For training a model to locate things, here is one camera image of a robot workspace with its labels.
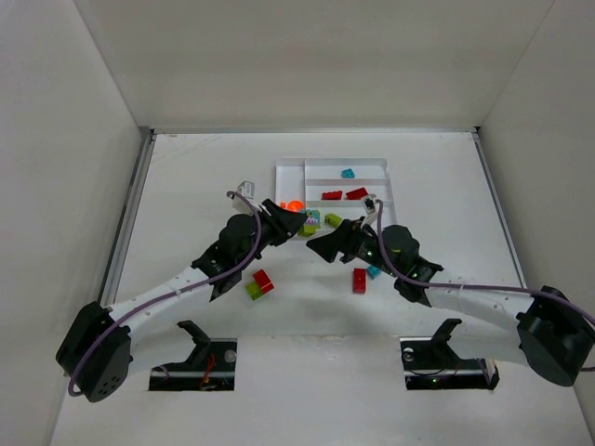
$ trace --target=white floor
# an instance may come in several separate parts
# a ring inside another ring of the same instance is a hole
[[[423,256],[476,282],[518,283],[469,133],[161,135],[118,300],[217,238],[232,215],[226,190],[250,179],[272,197],[286,156],[386,158],[397,220]],[[574,391],[526,368],[499,363],[494,394],[405,391],[395,335],[430,335],[455,313],[409,304],[388,277],[352,295],[356,262],[326,265],[295,241],[256,266],[274,292],[252,302],[237,286],[189,315],[211,336],[239,337],[234,392],[149,394],[138,374],[101,403],[67,398],[53,444],[590,444]]]

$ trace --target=small toy block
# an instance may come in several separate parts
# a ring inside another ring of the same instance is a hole
[[[343,198],[343,190],[323,192],[323,200],[340,200],[341,198]]]
[[[321,228],[320,211],[316,209],[303,209],[299,212],[308,216],[304,226],[314,226],[318,230]]]
[[[376,267],[372,267],[369,266],[368,268],[365,269],[365,272],[368,273],[368,276],[370,276],[370,279],[375,279],[376,277],[378,277],[380,274],[382,274],[382,271]]]
[[[264,272],[264,269],[261,269],[260,271],[257,271],[254,274],[252,274],[252,277],[254,277],[254,280],[257,281],[260,290],[262,290],[262,294],[265,295],[274,288],[271,279],[269,279],[267,273]]]
[[[324,216],[324,223],[332,226],[333,228],[338,228],[341,224],[341,221],[343,221],[343,218],[336,216],[335,214],[326,214],[326,216]]]
[[[300,200],[294,200],[293,202],[289,202],[287,205],[287,210],[291,212],[299,212],[304,208],[304,203]]]
[[[341,177],[342,178],[355,178],[355,174],[353,173],[353,171],[351,169],[345,169],[344,171],[341,172]]]
[[[259,297],[264,295],[256,282],[251,282],[246,285],[245,290],[248,292],[248,295],[252,297],[252,300],[257,300]]]
[[[368,194],[368,191],[365,188],[359,188],[356,190],[352,190],[351,192],[347,192],[345,195],[347,196],[348,200],[360,200]]]
[[[297,231],[297,235],[301,235],[302,237],[310,237],[315,233],[316,227],[313,225],[304,225]]]
[[[351,289],[356,295],[365,294],[365,269],[356,268],[353,270],[353,284],[351,285]]]

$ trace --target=red lego brick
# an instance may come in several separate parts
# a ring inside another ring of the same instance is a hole
[[[323,192],[323,200],[340,200],[341,198],[343,198],[343,190]]]
[[[348,200],[360,200],[361,198],[365,197],[368,194],[368,191],[365,188],[359,188],[356,190],[352,190],[351,192],[347,192],[345,196],[347,196]]]
[[[252,277],[254,277],[254,280],[257,281],[258,286],[262,290],[262,294],[265,295],[274,288],[271,279],[269,279],[267,273],[264,272],[264,269],[261,269],[260,271],[257,271],[254,274],[252,274]]]
[[[365,295],[365,269],[356,268],[353,270],[352,290],[356,295]]]

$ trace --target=white tray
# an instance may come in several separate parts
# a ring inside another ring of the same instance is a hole
[[[341,171],[352,169],[355,178],[341,177]],[[275,201],[289,203],[300,200],[308,209],[320,211],[322,227],[316,236],[333,230],[324,224],[324,216],[332,213],[342,218],[357,219],[365,214],[362,202],[347,200],[346,192],[365,188],[384,202],[382,226],[397,223],[392,199],[392,186],[384,158],[281,158],[277,160]],[[343,190],[343,200],[322,200],[323,192]]]

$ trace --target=orange ball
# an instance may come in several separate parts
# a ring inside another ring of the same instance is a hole
[[[291,212],[299,212],[304,208],[304,204],[300,200],[294,200],[293,202],[289,202],[287,205],[287,209]]]

